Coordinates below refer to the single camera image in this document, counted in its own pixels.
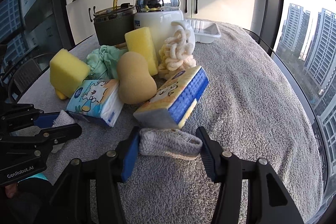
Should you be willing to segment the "person's hand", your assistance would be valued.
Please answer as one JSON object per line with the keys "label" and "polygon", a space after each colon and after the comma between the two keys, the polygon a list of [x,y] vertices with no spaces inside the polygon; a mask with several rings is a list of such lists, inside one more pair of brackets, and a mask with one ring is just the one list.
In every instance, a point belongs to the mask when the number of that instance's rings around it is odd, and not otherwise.
{"label": "person's hand", "polygon": [[8,198],[13,198],[18,192],[18,183],[5,186],[5,193]]}

